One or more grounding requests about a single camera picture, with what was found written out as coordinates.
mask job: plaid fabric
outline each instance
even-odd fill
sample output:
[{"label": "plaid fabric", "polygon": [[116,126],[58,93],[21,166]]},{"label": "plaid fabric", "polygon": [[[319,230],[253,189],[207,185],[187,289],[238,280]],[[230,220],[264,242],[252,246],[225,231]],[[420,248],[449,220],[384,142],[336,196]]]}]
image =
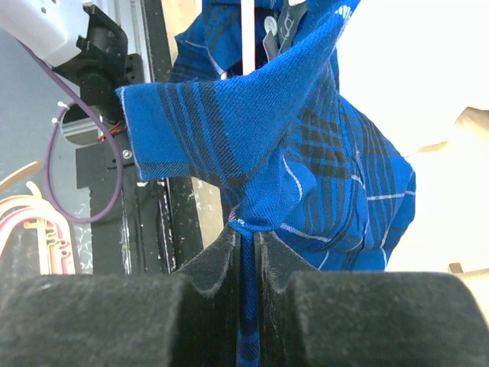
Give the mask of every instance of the plaid fabric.
[{"label": "plaid fabric", "polygon": [[308,0],[293,46],[265,64],[255,0],[257,65],[239,70],[239,0],[204,0],[176,40],[172,83],[118,91],[142,180],[194,176],[222,190],[241,233],[239,365],[259,364],[253,232],[277,232],[312,265],[384,270],[414,217],[415,175],[375,125],[339,94],[335,44],[359,0]]}]

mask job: white cable tie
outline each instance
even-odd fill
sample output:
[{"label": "white cable tie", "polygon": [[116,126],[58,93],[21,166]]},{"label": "white cable tie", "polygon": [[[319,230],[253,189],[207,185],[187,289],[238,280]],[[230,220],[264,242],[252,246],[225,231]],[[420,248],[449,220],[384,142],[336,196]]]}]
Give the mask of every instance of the white cable tie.
[{"label": "white cable tie", "polygon": [[58,106],[59,106],[59,107],[62,107],[62,108],[64,108],[64,109],[70,109],[70,107],[69,107],[69,106],[68,106],[68,105],[67,105],[65,102],[61,102],[61,101],[59,101],[59,102],[58,102]]}]

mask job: purple cable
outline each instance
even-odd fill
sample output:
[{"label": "purple cable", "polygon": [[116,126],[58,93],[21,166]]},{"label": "purple cable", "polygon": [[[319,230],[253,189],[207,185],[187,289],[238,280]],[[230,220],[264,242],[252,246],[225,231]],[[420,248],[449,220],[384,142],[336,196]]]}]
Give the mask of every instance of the purple cable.
[{"label": "purple cable", "polygon": [[[56,123],[53,123],[53,130],[51,131],[51,136],[49,139],[49,144],[47,145],[47,150],[46,150],[46,155],[44,158],[44,181],[46,183],[46,189],[47,189],[47,196],[49,201],[53,204],[53,206],[56,208],[58,212],[63,214],[63,216],[68,220],[69,222],[74,222],[74,223],[94,223],[98,222],[100,219],[104,218],[107,214],[110,213],[110,211],[114,208],[114,205],[117,203],[117,200],[119,198],[119,195],[121,194],[121,189],[122,189],[122,180],[124,177],[124,166],[122,164],[122,154],[119,151],[117,144],[115,143],[115,139],[112,137],[112,134],[110,133],[109,129],[105,127],[105,125],[100,121],[99,117],[87,106],[84,101],[82,101],[81,98],[77,96],[74,91],[71,90],[71,88],[68,87],[68,85],[65,84],[64,81],[62,81],[58,75],[56,75],[51,68],[49,68],[48,65],[46,65],[45,62],[43,62],[39,57],[37,57],[32,50],[30,50],[28,47],[22,44],[24,49],[32,56],[34,61],[37,63],[37,65],[40,66],[42,70],[46,72],[46,74],[68,95],[72,98],[72,102],[68,103],[66,106],[63,106],[58,113],[58,116],[56,117],[57,121]],[[54,147],[54,140],[56,138],[56,134],[58,132],[58,129],[60,128],[60,123],[61,120],[64,117],[64,114],[68,109],[70,109],[71,106],[78,105],[93,121],[94,123],[102,130],[102,133],[104,134],[105,138],[107,139],[108,144],[110,145],[110,148],[112,149],[112,152],[114,153],[115,156],[115,166],[117,167],[117,180],[115,182],[115,190],[112,195],[112,198],[108,202],[107,206],[102,210],[99,214],[95,216],[91,216],[89,218],[78,218],[75,216],[72,216],[71,214],[67,213],[61,205],[58,203],[56,197],[54,196],[53,188],[51,186],[51,177],[50,177],[50,166],[51,166],[51,155],[53,153],[53,147]]]}]

